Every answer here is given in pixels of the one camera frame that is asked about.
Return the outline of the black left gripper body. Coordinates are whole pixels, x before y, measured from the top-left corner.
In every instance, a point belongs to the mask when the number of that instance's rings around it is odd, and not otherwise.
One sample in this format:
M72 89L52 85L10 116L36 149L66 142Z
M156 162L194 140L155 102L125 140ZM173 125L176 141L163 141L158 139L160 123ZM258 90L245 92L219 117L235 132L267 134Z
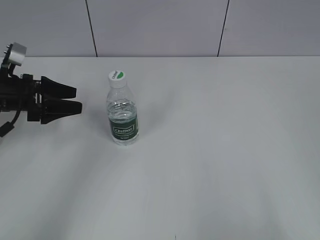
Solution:
M16 122L21 112L27 112L28 122L42 121L42 81L31 74L0 77L0 110L15 112L12 122Z

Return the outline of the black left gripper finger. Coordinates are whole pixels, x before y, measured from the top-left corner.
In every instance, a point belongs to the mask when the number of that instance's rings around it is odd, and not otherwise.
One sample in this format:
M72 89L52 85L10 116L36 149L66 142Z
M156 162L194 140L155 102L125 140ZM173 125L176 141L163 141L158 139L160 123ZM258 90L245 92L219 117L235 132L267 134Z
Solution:
M79 115L82 107L82 103L78 101L46 99L41 103L40 123L46 125L61 118Z
M58 83L45 76L41 76L40 88L43 95L58 99L73 99L77 95L75 87Z

